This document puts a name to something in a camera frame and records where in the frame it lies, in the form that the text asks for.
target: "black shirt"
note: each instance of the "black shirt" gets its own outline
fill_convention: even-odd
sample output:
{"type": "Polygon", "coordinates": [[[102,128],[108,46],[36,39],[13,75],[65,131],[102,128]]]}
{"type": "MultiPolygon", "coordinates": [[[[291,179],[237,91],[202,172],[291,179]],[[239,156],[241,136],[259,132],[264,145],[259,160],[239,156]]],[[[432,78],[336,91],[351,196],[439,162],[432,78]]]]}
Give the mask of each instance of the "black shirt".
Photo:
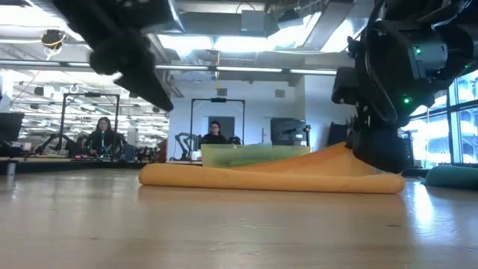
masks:
{"type": "Polygon", "coordinates": [[[107,130],[103,134],[101,131],[94,131],[88,137],[86,144],[90,149],[94,149],[98,152],[101,152],[103,150],[103,146],[105,148],[108,148],[111,144],[113,144],[115,136],[117,139],[116,143],[118,145],[120,144],[121,137],[114,131],[107,130]]]}
{"type": "Polygon", "coordinates": [[[222,135],[207,134],[203,137],[203,144],[225,144],[227,143],[226,138],[222,135]]]}

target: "person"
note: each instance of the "person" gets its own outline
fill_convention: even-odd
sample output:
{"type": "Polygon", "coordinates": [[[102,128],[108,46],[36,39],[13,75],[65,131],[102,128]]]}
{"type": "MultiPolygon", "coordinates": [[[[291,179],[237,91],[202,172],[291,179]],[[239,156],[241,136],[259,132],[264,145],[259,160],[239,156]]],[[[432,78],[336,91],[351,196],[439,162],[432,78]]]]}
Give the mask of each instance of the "person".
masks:
{"type": "Polygon", "coordinates": [[[204,144],[225,144],[226,138],[221,134],[221,125],[216,120],[209,125],[209,134],[205,135],[202,140],[204,144]]]}
{"type": "Polygon", "coordinates": [[[91,155],[105,156],[110,154],[111,145],[116,137],[116,151],[120,147],[121,137],[111,128],[111,121],[107,117],[102,117],[96,124],[96,130],[90,134],[86,145],[91,155]]]}

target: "wall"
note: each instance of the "wall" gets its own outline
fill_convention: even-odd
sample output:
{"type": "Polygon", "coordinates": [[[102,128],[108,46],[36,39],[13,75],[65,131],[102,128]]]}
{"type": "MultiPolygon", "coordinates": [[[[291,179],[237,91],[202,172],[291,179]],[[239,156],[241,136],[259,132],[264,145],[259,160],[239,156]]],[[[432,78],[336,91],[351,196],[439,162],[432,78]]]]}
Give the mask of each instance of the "wall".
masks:
{"type": "MultiPolygon", "coordinates": [[[[174,135],[190,131],[190,109],[192,98],[216,97],[216,87],[228,89],[228,99],[245,99],[244,141],[246,144],[270,143],[270,119],[272,117],[294,117],[294,87],[287,82],[257,81],[249,84],[244,81],[204,81],[199,84],[177,81],[177,88],[184,98],[172,99],[174,109],[170,112],[170,130],[168,136],[168,159],[180,158],[181,149],[174,135]],[[285,98],[276,98],[275,90],[285,90],[285,98]]],[[[235,133],[242,137],[242,104],[239,102],[194,103],[193,134],[208,133],[208,117],[224,116],[235,118],[235,133]]]]}
{"type": "Polygon", "coordinates": [[[294,117],[298,120],[305,120],[305,77],[297,82],[294,91],[294,117]]]}
{"type": "Polygon", "coordinates": [[[10,112],[13,82],[8,79],[8,71],[0,72],[0,113],[10,112]]]}
{"type": "Polygon", "coordinates": [[[329,137],[331,123],[345,124],[345,122],[356,114],[355,107],[351,105],[336,105],[332,102],[332,90],[334,76],[330,75],[306,75],[297,84],[295,100],[296,105],[305,103],[305,121],[311,129],[310,140],[312,151],[322,149],[326,146],[329,137]]]}

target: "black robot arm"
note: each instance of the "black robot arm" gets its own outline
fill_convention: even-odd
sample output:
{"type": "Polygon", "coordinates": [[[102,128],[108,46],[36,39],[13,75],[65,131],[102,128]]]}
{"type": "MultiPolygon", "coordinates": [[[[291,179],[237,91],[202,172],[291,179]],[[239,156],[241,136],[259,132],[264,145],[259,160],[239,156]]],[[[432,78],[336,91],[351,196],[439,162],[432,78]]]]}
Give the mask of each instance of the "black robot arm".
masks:
{"type": "Polygon", "coordinates": [[[348,39],[356,65],[338,69],[332,101],[357,108],[350,144],[357,158],[393,173],[405,168],[397,129],[478,69],[477,2],[379,0],[361,39],[348,39]]]}
{"type": "Polygon", "coordinates": [[[120,72],[121,87],[171,111],[173,104],[155,73],[155,58],[142,30],[175,21],[172,1],[52,0],[69,27],[93,52],[90,65],[98,74],[120,72]]]}

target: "orange towel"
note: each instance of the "orange towel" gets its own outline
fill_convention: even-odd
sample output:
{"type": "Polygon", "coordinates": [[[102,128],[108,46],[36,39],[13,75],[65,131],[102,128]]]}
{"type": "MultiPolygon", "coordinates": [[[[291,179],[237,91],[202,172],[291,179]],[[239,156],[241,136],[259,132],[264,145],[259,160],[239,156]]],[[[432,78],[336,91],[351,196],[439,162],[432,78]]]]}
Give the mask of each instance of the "orange towel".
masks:
{"type": "Polygon", "coordinates": [[[343,144],[319,152],[234,169],[174,164],[149,164],[141,184],[189,188],[228,188],[266,191],[317,191],[396,194],[401,176],[380,173],[356,159],[343,144]]]}

